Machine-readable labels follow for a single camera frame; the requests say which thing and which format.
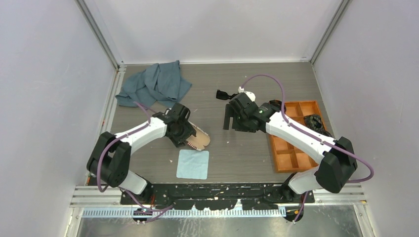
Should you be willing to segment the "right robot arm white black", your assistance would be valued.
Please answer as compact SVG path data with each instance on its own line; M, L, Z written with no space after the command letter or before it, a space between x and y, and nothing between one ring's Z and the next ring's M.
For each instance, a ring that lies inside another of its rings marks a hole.
M285 115L284 108L278 100L258 106L253 93L239 93L225 106L223 129L274 135L318 164L290 175L281 185L280 192L287 202L296 202L303 193L314 189L339 193L358 167L351 141L344 137L336 140L311 130Z

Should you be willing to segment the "light blue cleaning cloth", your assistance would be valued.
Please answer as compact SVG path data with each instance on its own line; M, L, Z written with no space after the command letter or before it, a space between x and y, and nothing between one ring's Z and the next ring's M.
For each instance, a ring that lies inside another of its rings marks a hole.
M180 150L176 177L206 180L208 177L209 151Z

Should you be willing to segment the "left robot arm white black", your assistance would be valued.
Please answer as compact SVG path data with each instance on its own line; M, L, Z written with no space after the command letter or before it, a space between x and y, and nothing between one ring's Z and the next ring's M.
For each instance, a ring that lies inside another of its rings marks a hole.
M190 110L175 103L165 112L148 116L147 121L130 130L112 134L102 133L87 162L87 170L94 174L97 183L128 190L139 204L147 204L152 192L146 179L130 171L130 158L138 149L163 137L177 148L189 144L197 135L197 129L189 122Z

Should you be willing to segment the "patterned glasses case tan lining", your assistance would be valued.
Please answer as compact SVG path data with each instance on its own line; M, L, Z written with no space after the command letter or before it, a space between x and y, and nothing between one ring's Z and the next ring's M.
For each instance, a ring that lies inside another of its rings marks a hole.
M186 139L187 145L197 151L202 151L210 144L210 136L192 122L190 124L195 129L196 135L191 135Z

